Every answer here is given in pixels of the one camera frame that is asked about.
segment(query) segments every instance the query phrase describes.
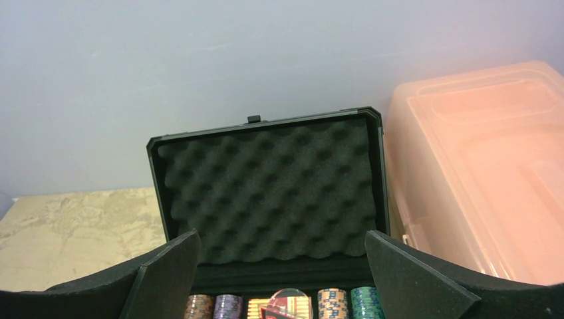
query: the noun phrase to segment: poker chip case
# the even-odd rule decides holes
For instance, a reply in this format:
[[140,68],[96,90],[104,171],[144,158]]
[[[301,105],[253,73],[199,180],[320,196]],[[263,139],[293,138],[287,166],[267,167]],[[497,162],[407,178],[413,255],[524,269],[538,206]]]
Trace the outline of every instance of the poker chip case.
[[252,116],[147,150],[167,240],[194,228],[202,238],[192,294],[374,284],[364,236],[390,233],[376,110]]

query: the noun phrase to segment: case lid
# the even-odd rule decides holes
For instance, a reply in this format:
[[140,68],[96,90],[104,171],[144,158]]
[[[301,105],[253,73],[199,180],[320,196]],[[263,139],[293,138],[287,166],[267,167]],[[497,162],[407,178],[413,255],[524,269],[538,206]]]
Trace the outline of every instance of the case lid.
[[194,290],[371,282],[364,234],[389,233],[380,114],[259,121],[148,144],[167,239],[202,238]]
[[564,79],[548,65],[399,86],[385,149],[416,248],[502,278],[564,281]]

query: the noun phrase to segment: marble surface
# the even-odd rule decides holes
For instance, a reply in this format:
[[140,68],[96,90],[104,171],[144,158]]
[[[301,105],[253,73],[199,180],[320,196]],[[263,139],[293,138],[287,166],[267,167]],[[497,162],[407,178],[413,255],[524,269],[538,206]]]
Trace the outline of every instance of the marble surface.
[[152,187],[21,197],[0,221],[0,289],[45,290],[164,243]]

